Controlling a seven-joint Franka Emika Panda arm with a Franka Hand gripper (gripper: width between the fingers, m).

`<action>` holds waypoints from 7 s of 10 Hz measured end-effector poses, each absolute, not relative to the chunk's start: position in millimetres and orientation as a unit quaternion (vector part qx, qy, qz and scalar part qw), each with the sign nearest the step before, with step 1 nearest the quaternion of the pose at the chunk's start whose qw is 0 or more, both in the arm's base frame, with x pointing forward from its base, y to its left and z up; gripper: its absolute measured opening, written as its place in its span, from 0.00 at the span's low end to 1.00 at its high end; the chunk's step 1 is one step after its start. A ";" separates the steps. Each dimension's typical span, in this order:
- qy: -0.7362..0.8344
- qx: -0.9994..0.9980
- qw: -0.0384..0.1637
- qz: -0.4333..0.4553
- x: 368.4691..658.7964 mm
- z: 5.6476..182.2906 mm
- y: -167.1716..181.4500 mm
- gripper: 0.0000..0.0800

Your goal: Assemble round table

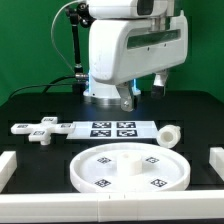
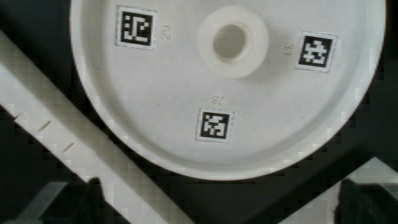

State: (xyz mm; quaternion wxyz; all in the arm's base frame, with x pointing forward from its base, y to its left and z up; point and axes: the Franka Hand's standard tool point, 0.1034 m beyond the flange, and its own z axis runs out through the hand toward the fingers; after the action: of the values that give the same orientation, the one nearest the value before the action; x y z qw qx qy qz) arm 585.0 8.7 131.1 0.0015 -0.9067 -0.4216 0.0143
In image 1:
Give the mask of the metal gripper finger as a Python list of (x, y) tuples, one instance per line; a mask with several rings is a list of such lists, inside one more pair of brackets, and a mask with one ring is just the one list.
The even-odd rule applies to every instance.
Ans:
[(132, 90), (131, 82), (124, 82), (116, 86), (120, 95), (121, 109), (126, 112), (131, 112), (135, 108), (135, 96)]
[(162, 70), (155, 73), (155, 79), (151, 89), (151, 96), (154, 99), (161, 99), (165, 95), (168, 71)]

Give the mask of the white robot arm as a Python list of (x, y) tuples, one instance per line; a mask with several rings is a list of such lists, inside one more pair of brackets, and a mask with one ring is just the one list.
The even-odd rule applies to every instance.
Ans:
[(165, 95), (167, 70), (184, 63), (188, 22), (175, 13), (175, 0), (87, 0), (89, 88), (84, 95), (101, 105), (135, 107), (137, 78), (153, 74), (152, 96)]

